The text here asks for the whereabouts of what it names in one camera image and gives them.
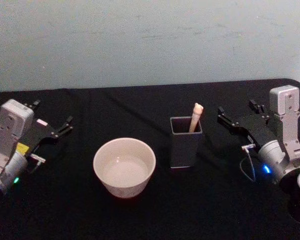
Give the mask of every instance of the cable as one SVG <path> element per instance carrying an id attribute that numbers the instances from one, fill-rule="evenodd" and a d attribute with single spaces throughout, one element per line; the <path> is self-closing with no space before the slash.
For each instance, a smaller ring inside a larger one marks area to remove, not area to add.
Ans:
<path id="1" fill-rule="evenodd" d="M 254 164 L 253 164 L 253 162 L 252 162 L 252 160 L 251 160 L 249 150 L 248 150 L 248 149 L 245 149 L 245 152 L 246 152 L 246 154 L 247 154 L 248 157 L 249 157 L 249 161 L 250 161 L 250 166 L 251 166 L 253 178 L 249 177 L 248 174 L 246 174 L 246 172 L 242 169 L 242 163 L 243 163 L 244 160 L 247 159 L 247 157 L 245 157 L 244 159 L 241 160 L 241 162 L 240 162 L 240 164 L 239 164 L 240 170 L 241 170 L 241 172 L 242 172 L 242 173 L 243 173 L 243 174 L 244 174 L 251 182 L 255 183 L 255 182 L 256 182 L 256 174 L 255 174 Z"/>
<path id="2" fill-rule="evenodd" d="M 29 171 L 29 174 L 33 174 L 33 173 L 38 169 L 38 167 L 40 167 L 40 165 L 41 165 L 41 162 L 39 161 L 39 162 L 36 164 L 36 166 L 35 166 L 31 171 Z"/>

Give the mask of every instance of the metal bracket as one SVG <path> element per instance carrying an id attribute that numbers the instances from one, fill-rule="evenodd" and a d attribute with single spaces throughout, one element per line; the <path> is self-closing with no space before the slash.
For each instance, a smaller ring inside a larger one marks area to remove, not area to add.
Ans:
<path id="1" fill-rule="evenodd" d="M 30 128 L 34 112 L 10 99 L 0 108 L 0 174 L 15 153 L 19 138 Z"/>
<path id="2" fill-rule="evenodd" d="M 300 163 L 298 119 L 300 105 L 299 88 L 291 85 L 273 88 L 270 91 L 270 109 L 275 112 L 275 131 L 283 143 L 290 162 Z"/>

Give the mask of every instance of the black tablecloth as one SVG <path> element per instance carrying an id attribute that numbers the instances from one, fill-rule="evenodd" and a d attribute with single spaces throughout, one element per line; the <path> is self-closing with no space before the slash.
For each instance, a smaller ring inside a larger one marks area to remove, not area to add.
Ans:
<path id="1" fill-rule="evenodd" d="M 239 169 L 246 144 L 217 123 L 217 108 L 233 117 L 249 113 L 255 99 L 269 106 L 272 88 L 290 79 L 99 89 L 0 92 L 21 103 L 41 100 L 35 117 L 58 127 L 74 117 L 73 132 L 37 154 L 46 163 L 0 202 L 0 239 L 294 239 L 300 224 L 287 211 L 289 196 L 254 160 L 257 182 Z M 205 107 L 197 163 L 169 167 L 170 117 Z M 104 143 L 120 137 L 147 143 L 156 167 L 145 190 L 131 200 L 110 195 L 93 171 Z"/>

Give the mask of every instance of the yellow label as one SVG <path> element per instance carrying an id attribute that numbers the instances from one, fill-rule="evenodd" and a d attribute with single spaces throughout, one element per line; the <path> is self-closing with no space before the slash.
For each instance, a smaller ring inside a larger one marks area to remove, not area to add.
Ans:
<path id="1" fill-rule="evenodd" d="M 16 145 L 16 150 L 21 153 L 23 156 L 26 154 L 26 152 L 28 151 L 29 147 L 27 145 L 24 145 L 20 142 L 18 142 L 18 144 Z"/>

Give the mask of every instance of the wooden stick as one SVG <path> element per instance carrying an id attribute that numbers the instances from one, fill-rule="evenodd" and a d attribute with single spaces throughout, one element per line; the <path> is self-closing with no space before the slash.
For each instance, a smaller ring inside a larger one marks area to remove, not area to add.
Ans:
<path id="1" fill-rule="evenodd" d="M 192 113 L 192 117 L 191 117 L 190 128 L 189 128 L 189 133 L 193 133 L 195 131 L 196 126 L 198 124 L 198 121 L 200 119 L 200 116 L 201 116 L 203 110 L 204 110 L 203 106 L 201 106 L 198 103 L 194 104 L 193 113 Z"/>

